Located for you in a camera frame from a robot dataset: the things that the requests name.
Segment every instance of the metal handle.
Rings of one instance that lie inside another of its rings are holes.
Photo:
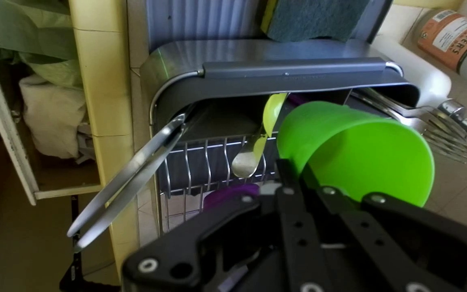
[[[309,60],[265,60],[265,62],[211,62],[205,64],[208,78],[258,78],[258,76],[302,76],[336,75],[356,72],[385,72],[394,68],[381,59],[309,59]]]
[[[129,203],[146,187],[146,184],[154,177],[156,171],[167,159],[169,153],[184,137],[182,130],[171,143],[120,192],[120,195],[107,206],[106,213],[82,235],[75,252],[86,248],[94,242],[111,224],[112,221],[129,206]]]
[[[398,114],[401,114],[403,117],[422,117],[429,112],[433,111],[433,107],[416,107],[416,109],[407,109],[406,106],[401,106],[399,102],[388,99],[385,96],[381,96],[378,91],[372,89],[372,88],[362,88],[362,93],[365,93],[369,98],[380,101],[383,106],[396,111]]]
[[[151,162],[154,154],[159,154],[158,151],[171,143],[171,138],[174,138],[177,130],[184,132],[185,125],[185,114],[177,115],[172,122],[169,122],[161,132],[158,132],[150,143],[146,143],[135,156],[133,159],[112,179],[112,182],[98,193],[90,205],[85,208],[85,211],[77,218],[77,221],[69,229],[69,237],[73,237],[82,227],[85,227],[98,213],[106,206],[106,203],[120,192],[125,185],[129,185],[145,167],[148,162]]]

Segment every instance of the stainless steel panel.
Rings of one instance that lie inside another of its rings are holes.
[[[148,0],[150,51],[182,39],[258,38],[260,0]]]

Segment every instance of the wire rack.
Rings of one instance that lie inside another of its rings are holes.
[[[232,161],[247,137],[180,143],[158,171],[159,222],[167,232],[203,210],[208,193],[236,182],[263,184],[276,177],[276,138],[266,143],[265,154],[253,177],[240,180],[232,174]]]

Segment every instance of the dish rack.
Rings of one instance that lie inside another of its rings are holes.
[[[268,140],[265,154],[253,177],[242,180],[232,174],[232,159],[247,143],[247,137],[182,143],[171,151],[158,172],[163,231],[167,232],[203,210],[205,197],[232,184],[265,184],[276,179],[276,137]],[[184,167],[176,182],[171,174]]]
[[[154,214],[161,232],[197,216],[210,192],[278,177],[276,137],[270,138],[252,179],[239,180],[232,174],[234,158],[261,130],[271,94],[346,104],[352,89],[373,88],[403,104],[414,106],[419,98],[401,68],[362,41],[177,41],[156,49],[142,76],[153,133],[180,112],[190,107],[195,112],[192,127],[156,175]]]

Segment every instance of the purple object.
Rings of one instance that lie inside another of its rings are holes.
[[[294,104],[294,106],[302,106],[302,104],[305,104],[305,102],[310,102],[310,99],[307,99],[307,98],[304,98],[304,96],[300,96],[300,94],[289,94],[289,96],[287,96],[287,101],[289,101],[291,104]]]
[[[208,208],[214,208],[218,205],[221,205],[223,201],[227,201],[234,197],[242,197],[242,195],[249,195],[249,197],[258,197],[260,195],[260,187],[257,184],[234,184],[229,185],[226,188],[219,188],[213,193],[210,193],[208,197],[205,197],[205,210]]]

